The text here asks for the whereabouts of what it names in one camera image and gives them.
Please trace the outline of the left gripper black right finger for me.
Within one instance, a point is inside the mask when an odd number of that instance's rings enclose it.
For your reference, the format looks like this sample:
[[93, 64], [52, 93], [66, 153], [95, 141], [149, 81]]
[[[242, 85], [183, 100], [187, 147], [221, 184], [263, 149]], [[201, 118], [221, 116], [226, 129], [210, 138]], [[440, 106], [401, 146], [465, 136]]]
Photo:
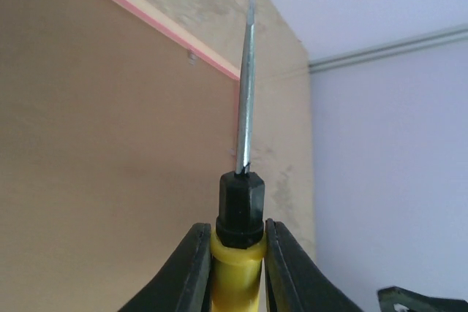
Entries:
[[280, 221], [265, 223], [268, 311], [345, 312], [360, 308], [334, 286]]

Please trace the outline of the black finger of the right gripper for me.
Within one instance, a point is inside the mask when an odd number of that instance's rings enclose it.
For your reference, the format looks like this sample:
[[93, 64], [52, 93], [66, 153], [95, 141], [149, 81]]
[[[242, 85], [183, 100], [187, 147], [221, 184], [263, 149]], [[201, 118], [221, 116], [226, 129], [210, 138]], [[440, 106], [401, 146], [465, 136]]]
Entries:
[[388, 312], [467, 312], [467, 301], [429, 297], [398, 286], [377, 292], [380, 310]]

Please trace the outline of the yellow handled screwdriver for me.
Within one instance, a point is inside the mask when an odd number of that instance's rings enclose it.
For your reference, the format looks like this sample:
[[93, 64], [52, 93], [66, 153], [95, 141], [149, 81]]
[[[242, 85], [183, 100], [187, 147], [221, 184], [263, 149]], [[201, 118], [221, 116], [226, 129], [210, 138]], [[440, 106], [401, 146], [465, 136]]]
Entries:
[[257, 311], [265, 255], [265, 183], [250, 170], [255, 81], [255, 0], [249, 0], [241, 60], [235, 169], [221, 176], [211, 235], [213, 311]]

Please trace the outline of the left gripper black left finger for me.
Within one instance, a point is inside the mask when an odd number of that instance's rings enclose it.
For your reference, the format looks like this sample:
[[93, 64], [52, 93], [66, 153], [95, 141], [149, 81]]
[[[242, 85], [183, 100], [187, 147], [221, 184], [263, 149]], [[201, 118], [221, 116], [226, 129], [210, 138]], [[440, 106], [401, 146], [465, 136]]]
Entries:
[[196, 223], [158, 273], [121, 311], [210, 311], [211, 225]]

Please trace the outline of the pink picture frame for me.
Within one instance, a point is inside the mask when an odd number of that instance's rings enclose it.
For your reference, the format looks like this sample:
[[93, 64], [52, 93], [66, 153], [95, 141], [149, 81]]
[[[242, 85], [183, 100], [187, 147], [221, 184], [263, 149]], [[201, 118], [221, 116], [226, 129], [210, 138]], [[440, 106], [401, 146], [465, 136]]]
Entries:
[[190, 56], [197, 57], [214, 67], [231, 80], [239, 81], [240, 69], [207, 46], [196, 36], [159, 11], [147, 0], [111, 0], [134, 16], [186, 49]]

